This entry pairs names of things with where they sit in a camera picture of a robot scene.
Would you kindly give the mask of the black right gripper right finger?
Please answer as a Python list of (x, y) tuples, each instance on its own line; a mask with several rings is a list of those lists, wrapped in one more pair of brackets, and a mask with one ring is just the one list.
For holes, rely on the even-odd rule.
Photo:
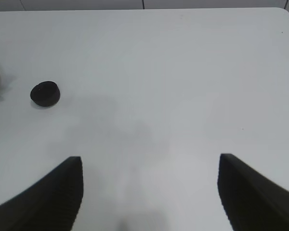
[(235, 231), (289, 231), (289, 191), (233, 154), (221, 154), (218, 193)]

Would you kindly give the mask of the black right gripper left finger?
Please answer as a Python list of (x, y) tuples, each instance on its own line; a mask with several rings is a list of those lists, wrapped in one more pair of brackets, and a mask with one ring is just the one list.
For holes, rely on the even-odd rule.
[(0, 231), (70, 231), (82, 198), (82, 160), (71, 156), (0, 205)]

